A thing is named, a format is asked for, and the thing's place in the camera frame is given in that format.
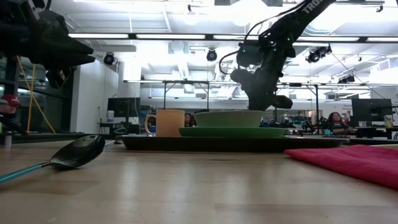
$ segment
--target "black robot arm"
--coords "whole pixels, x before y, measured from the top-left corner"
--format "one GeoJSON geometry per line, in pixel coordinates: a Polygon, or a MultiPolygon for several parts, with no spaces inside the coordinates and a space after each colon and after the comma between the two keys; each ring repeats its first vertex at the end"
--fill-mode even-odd
{"type": "Polygon", "coordinates": [[[77,65],[94,62],[93,49],[69,37],[63,16],[49,10],[51,1],[0,0],[0,57],[27,57],[49,72],[59,88],[77,65]]]}
{"type": "Polygon", "coordinates": [[[261,65],[254,74],[236,69],[231,79],[242,84],[249,97],[249,110],[264,111],[270,106],[290,109],[292,100],[276,96],[277,82],[283,77],[287,57],[295,57],[293,43],[306,26],[336,0],[304,0],[259,36],[259,40],[245,40],[236,56],[238,65],[261,65]]]}

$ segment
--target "cable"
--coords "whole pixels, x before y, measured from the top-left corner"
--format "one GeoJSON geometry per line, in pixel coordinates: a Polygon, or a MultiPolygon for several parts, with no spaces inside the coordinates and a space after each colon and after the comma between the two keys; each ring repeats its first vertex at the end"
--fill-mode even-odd
{"type": "Polygon", "coordinates": [[[244,41],[249,37],[249,34],[250,34],[250,33],[253,31],[253,29],[256,28],[258,25],[263,24],[264,22],[267,22],[268,20],[273,19],[273,18],[275,18],[275,17],[283,16],[283,15],[286,14],[286,13],[292,12],[292,11],[298,9],[299,7],[303,6],[305,3],[306,3],[306,1],[302,1],[300,4],[294,6],[294,7],[291,8],[291,9],[288,9],[288,10],[286,10],[286,11],[283,11],[283,12],[279,13],[278,15],[274,15],[274,16],[268,18],[268,19],[264,19],[263,21],[260,21],[260,22],[256,23],[251,29],[249,29],[249,32],[248,32],[248,33],[246,34],[246,36],[244,37],[244,41]]]}
{"type": "Polygon", "coordinates": [[[234,54],[236,54],[236,53],[238,53],[238,52],[239,52],[239,50],[234,51],[234,52],[232,52],[232,53],[229,53],[229,54],[227,54],[227,55],[224,55],[224,57],[222,57],[222,58],[220,59],[220,62],[218,62],[218,68],[220,69],[220,72],[221,72],[222,74],[224,74],[224,75],[229,75],[228,73],[224,72],[224,71],[221,69],[221,63],[223,62],[223,60],[224,60],[226,57],[231,56],[231,55],[234,55],[234,54]]]}
{"type": "MultiPolygon", "coordinates": [[[[27,79],[26,79],[26,74],[25,74],[25,71],[24,71],[24,67],[23,67],[22,64],[21,64],[21,60],[19,59],[19,56],[17,56],[17,59],[18,59],[19,67],[21,68],[21,72],[22,72],[22,74],[24,75],[26,86],[27,86],[28,90],[31,91],[30,86],[29,86],[29,83],[27,82],[27,79]]],[[[40,113],[43,115],[45,122],[48,124],[48,126],[50,127],[50,129],[52,130],[52,132],[53,132],[54,134],[56,134],[56,132],[55,132],[55,130],[53,129],[53,127],[51,126],[50,122],[47,120],[47,117],[44,115],[44,112],[42,111],[42,109],[41,109],[41,107],[40,107],[40,105],[39,105],[39,102],[37,102],[35,96],[33,96],[33,100],[35,101],[35,103],[36,103],[36,105],[37,105],[37,108],[39,109],[40,113]]]]}
{"type": "Polygon", "coordinates": [[[50,10],[51,0],[47,1],[47,5],[45,6],[45,10],[50,10]]]}
{"type": "MultiPolygon", "coordinates": [[[[275,18],[275,17],[283,16],[283,15],[286,14],[286,13],[292,12],[292,11],[294,11],[294,10],[300,8],[301,6],[303,6],[305,3],[306,3],[306,1],[302,1],[300,4],[294,6],[294,7],[291,8],[291,9],[288,9],[288,10],[286,10],[286,11],[283,11],[283,12],[279,13],[278,15],[272,16],[272,17],[270,17],[270,18],[268,18],[268,19],[264,19],[263,21],[260,21],[260,22],[256,23],[252,28],[249,29],[249,32],[247,32],[247,34],[244,36],[243,42],[246,41],[246,40],[248,39],[250,33],[251,33],[251,32],[253,31],[253,29],[256,28],[258,25],[261,25],[261,24],[263,24],[264,22],[266,22],[266,21],[268,21],[268,20],[270,20],[270,19],[273,19],[273,18],[275,18]]],[[[227,55],[225,55],[224,57],[221,58],[220,62],[218,63],[218,67],[219,67],[220,72],[221,72],[222,74],[224,74],[224,75],[229,75],[228,73],[224,72],[224,71],[221,69],[221,63],[222,63],[223,59],[226,58],[226,57],[228,57],[228,56],[230,56],[230,55],[236,54],[236,53],[238,53],[238,52],[239,52],[239,51],[237,50],[237,51],[232,52],[232,53],[229,53],[229,54],[227,54],[227,55]]]]}
{"type": "Polygon", "coordinates": [[[98,106],[98,114],[99,114],[99,125],[98,125],[98,134],[102,134],[102,128],[101,128],[101,124],[102,124],[102,116],[101,116],[101,107],[98,106]]]}
{"type": "Polygon", "coordinates": [[[34,80],[35,80],[35,71],[36,71],[36,64],[33,64],[32,86],[30,87],[29,115],[28,115],[28,119],[27,119],[27,130],[26,130],[27,133],[29,133],[29,130],[30,130],[30,119],[32,117],[33,84],[34,84],[34,80]]]}
{"type": "MultiPolygon", "coordinates": [[[[347,71],[349,71],[350,72],[350,74],[352,74],[352,76],[354,76],[357,80],[359,80],[363,85],[365,85],[367,88],[369,88],[371,91],[373,91],[375,94],[377,94],[377,95],[379,95],[382,99],[385,99],[382,95],[380,95],[376,90],[373,90],[370,86],[368,86],[365,82],[363,82],[361,79],[359,79],[350,69],[348,69],[347,67],[346,67],[346,65],[345,64],[343,64],[343,62],[341,62],[341,60],[338,58],[338,57],[336,57],[336,55],[334,55],[334,53],[333,52],[331,52],[331,54],[334,56],[334,58],[336,58],[337,59],[337,61],[339,61],[339,63],[343,66],[343,67],[345,67],[345,69],[347,69],[347,71]]],[[[397,111],[397,108],[395,108],[394,106],[395,105],[393,105],[392,103],[391,103],[391,106],[393,106],[393,109],[396,111],[396,115],[398,115],[398,111],[397,111]]]]}

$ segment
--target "white wall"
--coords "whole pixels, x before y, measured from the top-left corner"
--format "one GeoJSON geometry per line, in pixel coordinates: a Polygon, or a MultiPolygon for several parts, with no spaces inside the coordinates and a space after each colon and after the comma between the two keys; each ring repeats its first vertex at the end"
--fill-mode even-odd
{"type": "MultiPolygon", "coordinates": [[[[117,97],[140,97],[140,83],[125,83],[124,80],[140,80],[141,66],[135,60],[119,64],[119,80],[117,97]]],[[[124,122],[125,118],[114,118],[115,123],[124,122]]],[[[138,116],[130,114],[129,121],[138,124],[138,116]]]]}
{"type": "Polygon", "coordinates": [[[71,131],[98,133],[100,111],[106,121],[108,98],[117,93],[118,79],[116,72],[97,60],[78,67],[73,80],[71,131]]]}

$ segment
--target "black spoon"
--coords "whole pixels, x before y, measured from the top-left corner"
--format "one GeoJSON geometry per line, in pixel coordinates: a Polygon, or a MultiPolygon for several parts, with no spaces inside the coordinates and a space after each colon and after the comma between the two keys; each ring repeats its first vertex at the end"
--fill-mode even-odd
{"type": "Polygon", "coordinates": [[[102,136],[89,135],[82,137],[60,149],[48,162],[36,164],[34,166],[0,176],[0,184],[47,166],[53,166],[59,169],[73,169],[80,167],[97,158],[97,156],[102,153],[104,147],[105,138],[102,136]]]}

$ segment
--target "camera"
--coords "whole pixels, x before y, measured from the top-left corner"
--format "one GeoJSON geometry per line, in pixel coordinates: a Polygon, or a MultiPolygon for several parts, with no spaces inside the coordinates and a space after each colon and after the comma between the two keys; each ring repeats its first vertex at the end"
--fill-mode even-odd
{"type": "Polygon", "coordinates": [[[118,59],[114,56],[113,52],[107,52],[104,57],[104,63],[106,65],[115,65],[118,62],[118,59]]]}
{"type": "Polygon", "coordinates": [[[310,54],[308,55],[307,58],[305,58],[305,60],[308,61],[309,63],[315,63],[318,62],[321,58],[326,57],[326,55],[330,53],[331,53],[330,45],[327,47],[317,47],[316,49],[310,50],[310,54]]]}
{"type": "Polygon", "coordinates": [[[207,61],[209,62],[214,62],[215,60],[217,60],[217,53],[215,49],[210,49],[209,52],[207,53],[207,61]]]}

